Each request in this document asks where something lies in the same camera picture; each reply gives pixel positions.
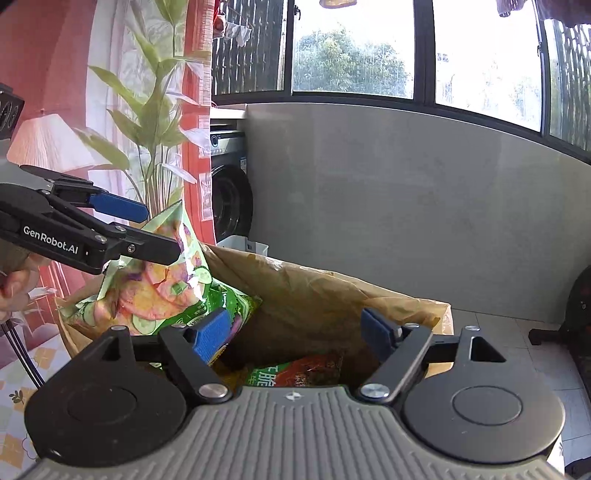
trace checkered tablecloth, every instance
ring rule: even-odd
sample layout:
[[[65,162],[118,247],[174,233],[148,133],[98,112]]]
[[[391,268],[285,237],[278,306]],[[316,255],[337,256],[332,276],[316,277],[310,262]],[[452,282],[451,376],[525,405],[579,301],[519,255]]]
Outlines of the checkered tablecloth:
[[[63,367],[70,355],[59,335],[29,352],[47,380]],[[25,430],[24,410],[35,392],[19,360],[0,369],[0,479],[12,480],[35,463],[37,454]]]

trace white plastic basket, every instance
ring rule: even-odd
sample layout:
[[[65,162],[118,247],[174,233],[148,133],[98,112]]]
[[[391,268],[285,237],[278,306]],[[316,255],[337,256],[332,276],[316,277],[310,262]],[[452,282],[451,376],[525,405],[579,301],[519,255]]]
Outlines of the white plastic basket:
[[[267,256],[269,245],[260,244],[259,242],[251,242],[245,236],[232,235],[225,238],[221,242],[218,242],[219,247],[233,248],[234,250],[240,250],[241,252],[251,252],[257,255]]]

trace brown paper bag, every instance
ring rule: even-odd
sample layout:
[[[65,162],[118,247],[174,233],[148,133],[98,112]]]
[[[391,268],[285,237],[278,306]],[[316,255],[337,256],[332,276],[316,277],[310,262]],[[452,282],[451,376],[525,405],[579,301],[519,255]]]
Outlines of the brown paper bag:
[[[378,366],[361,338],[359,319],[365,307],[400,324],[420,323],[434,333],[453,333],[447,303],[415,299],[357,278],[252,253],[211,245],[203,245],[203,253],[214,278],[263,301],[221,357],[230,368],[276,365],[313,353],[342,351],[341,380],[354,388]],[[97,280],[65,302],[76,303],[98,288]],[[91,341],[61,318],[60,331],[71,355]]]

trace window frame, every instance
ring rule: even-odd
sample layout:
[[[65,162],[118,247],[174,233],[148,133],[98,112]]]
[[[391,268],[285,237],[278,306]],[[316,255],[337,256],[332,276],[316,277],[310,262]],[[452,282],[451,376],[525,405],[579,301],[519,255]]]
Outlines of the window frame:
[[[415,61],[414,97],[412,99],[368,95],[365,93],[294,92],[292,73],[297,0],[287,0],[283,90],[214,95],[212,101],[218,106],[236,103],[337,103],[426,113],[427,115],[450,118],[516,135],[591,165],[591,152],[550,135],[551,83],[548,39],[544,23],[540,20],[538,13],[537,0],[530,1],[534,6],[538,32],[538,55],[540,56],[541,65],[542,111],[539,132],[482,113],[436,103],[436,45],[433,0],[413,0]]]

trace gray wall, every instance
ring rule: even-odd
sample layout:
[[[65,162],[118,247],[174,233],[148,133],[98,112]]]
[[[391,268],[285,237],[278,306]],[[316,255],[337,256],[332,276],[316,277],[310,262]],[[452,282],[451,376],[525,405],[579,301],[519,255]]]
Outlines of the gray wall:
[[[350,105],[248,106],[251,239],[454,308],[561,322],[591,262],[591,167],[512,135]]]

